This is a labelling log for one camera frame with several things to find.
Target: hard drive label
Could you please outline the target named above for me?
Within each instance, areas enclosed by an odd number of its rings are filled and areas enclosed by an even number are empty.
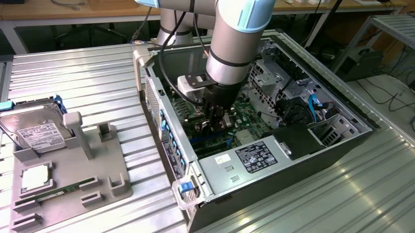
[[[250,173],[255,173],[278,163],[263,141],[237,150],[235,152]]]
[[[51,147],[65,142],[65,138],[55,123],[18,130],[18,133],[34,150]]]

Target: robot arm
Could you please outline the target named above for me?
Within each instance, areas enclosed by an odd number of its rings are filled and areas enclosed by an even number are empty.
[[[207,76],[217,82],[206,87],[205,111],[211,122],[225,118],[234,104],[242,82],[247,77],[261,43],[263,30],[273,16],[275,0],[137,0],[138,3],[162,9],[162,44],[175,27],[175,12],[202,14],[198,24],[215,16],[214,35],[207,59]],[[187,14],[178,28],[175,44],[193,41],[194,14]]]

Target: blue cable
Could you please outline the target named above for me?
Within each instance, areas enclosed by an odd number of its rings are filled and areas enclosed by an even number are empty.
[[[324,107],[324,104],[318,100],[317,94],[312,94],[309,96],[309,108],[313,113],[314,121],[318,122],[317,111],[314,110],[314,104],[318,104],[321,107]]]

